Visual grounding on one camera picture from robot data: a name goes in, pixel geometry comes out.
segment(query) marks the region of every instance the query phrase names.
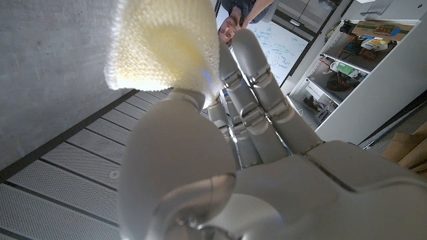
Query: ventilation grille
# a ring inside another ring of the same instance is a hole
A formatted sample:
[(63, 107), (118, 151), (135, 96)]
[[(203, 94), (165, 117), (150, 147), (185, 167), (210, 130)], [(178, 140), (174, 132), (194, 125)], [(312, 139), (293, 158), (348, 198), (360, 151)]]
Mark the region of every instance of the ventilation grille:
[(110, 177), (111, 172), (119, 171), (119, 165), (67, 143), (62, 143), (42, 156), (42, 159), (80, 173), (90, 179), (117, 188), (118, 180)]
[(146, 93), (145, 91), (139, 91), (135, 94), (135, 96), (139, 97), (140, 99), (144, 99), (151, 104), (155, 104), (161, 101), (161, 99), (159, 99), (158, 97), (154, 97), (153, 95)]
[(104, 119), (98, 119), (86, 128), (123, 145), (126, 144), (127, 138), (131, 133), (129, 130)]
[(133, 117), (130, 117), (124, 113), (120, 113), (115, 109), (106, 113), (104, 116), (102, 116), (102, 118), (111, 121), (120, 127), (126, 128), (129, 131), (133, 129), (133, 126), (138, 121), (137, 119), (134, 119)]
[(0, 185), (0, 227), (32, 239), (120, 239), (117, 227)]
[(121, 163), (125, 147), (106, 139), (89, 130), (82, 129), (76, 135), (70, 137), (67, 142), (86, 149), (99, 156), (105, 157), (116, 163)]
[(117, 223), (117, 193), (62, 169), (35, 161), (8, 181)]
[(128, 114), (131, 117), (135, 117), (136, 119), (140, 119), (142, 115), (145, 113), (144, 110), (139, 109), (133, 105), (130, 105), (129, 103), (122, 103), (115, 108), (118, 111), (121, 111), (122, 113)]
[(148, 111), (148, 109), (152, 106), (151, 103), (144, 101), (138, 97), (132, 96), (126, 102), (143, 109), (144, 111)]

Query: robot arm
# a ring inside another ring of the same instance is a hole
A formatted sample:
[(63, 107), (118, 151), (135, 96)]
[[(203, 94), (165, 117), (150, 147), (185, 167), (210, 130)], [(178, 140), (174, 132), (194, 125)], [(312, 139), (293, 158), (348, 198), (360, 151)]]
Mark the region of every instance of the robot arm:
[(231, 127), (220, 102), (208, 109), (212, 123), (199, 115), (203, 95), (174, 89), (132, 131), (119, 186), (126, 239), (427, 235), (424, 180), (357, 146), (323, 143), (290, 107), (254, 35), (239, 31), (233, 45), (249, 84), (222, 45)]

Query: wall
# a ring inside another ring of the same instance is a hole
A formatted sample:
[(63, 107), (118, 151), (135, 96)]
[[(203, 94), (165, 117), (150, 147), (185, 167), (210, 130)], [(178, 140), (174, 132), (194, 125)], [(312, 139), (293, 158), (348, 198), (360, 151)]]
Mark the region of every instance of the wall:
[(304, 73), (307, 71), (308, 67), (313, 63), (314, 59), (325, 44), (325, 34), (340, 21), (341, 14), (349, 2), (350, 0), (342, 0), (341, 4), (337, 7), (334, 14), (332, 14), (331, 18), (326, 23), (319, 37), (314, 41), (313, 45), (310, 47), (310, 50), (308, 50), (301, 63), (298, 65), (297, 69), (294, 71), (292, 76), (289, 76), (286, 79), (281, 88), (285, 95), (292, 91), (292, 89), (296, 86), (298, 81), (300, 81)]
[(103, 66), (113, 1), (0, 1), (0, 169), (125, 93)]

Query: box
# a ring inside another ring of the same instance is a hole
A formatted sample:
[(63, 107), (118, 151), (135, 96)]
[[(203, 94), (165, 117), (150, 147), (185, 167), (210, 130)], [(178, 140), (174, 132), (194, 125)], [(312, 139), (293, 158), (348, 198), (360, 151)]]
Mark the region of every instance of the box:
[(379, 39), (367, 39), (363, 41), (361, 47), (367, 50), (381, 51), (388, 48), (387, 42)]
[(308, 83), (306, 90), (309, 94), (311, 94), (314, 98), (314, 100), (318, 101), (323, 93), (323, 90), (321, 90), (318, 86), (316, 86), (316, 84), (312, 83), (310, 80), (310, 83)]
[(337, 69), (338, 69), (338, 71), (340, 71), (343, 74), (350, 76), (350, 77), (352, 76), (352, 73), (355, 71), (355, 69), (353, 67), (351, 67), (347, 64), (344, 64), (344, 63), (338, 63)]
[(378, 52), (362, 49), (359, 53), (359, 56), (365, 58), (368, 61), (375, 61), (375, 59), (378, 57)]
[(368, 39), (401, 41), (413, 28), (412, 25), (385, 23), (382, 21), (360, 21), (352, 33)]
[(331, 102), (332, 100), (326, 95), (326, 94), (323, 94), (320, 98), (319, 98), (319, 100), (318, 100), (318, 102), (319, 103), (321, 103), (321, 104), (323, 104), (323, 105), (327, 105), (327, 104), (329, 104), (330, 102)]

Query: cardboard box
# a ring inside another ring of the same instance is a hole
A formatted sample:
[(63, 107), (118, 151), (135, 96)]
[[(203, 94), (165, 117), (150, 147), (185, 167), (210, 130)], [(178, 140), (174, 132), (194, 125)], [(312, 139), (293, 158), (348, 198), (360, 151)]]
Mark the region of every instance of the cardboard box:
[(378, 57), (378, 52), (362, 49), (359, 53), (359, 56), (365, 58), (368, 61), (375, 61), (375, 59)]
[(321, 90), (318, 86), (316, 86), (316, 84), (312, 83), (311, 81), (310, 83), (308, 83), (306, 90), (309, 94), (313, 96), (314, 100), (316, 101), (318, 101), (324, 94), (323, 90)]
[(342, 72), (343, 74), (352, 77), (352, 73), (355, 71), (355, 69), (347, 64), (344, 63), (338, 63), (338, 71)]
[(413, 28), (412, 25), (385, 23), (382, 21), (360, 21), (352, 33), (368, 39), (401, 41)]

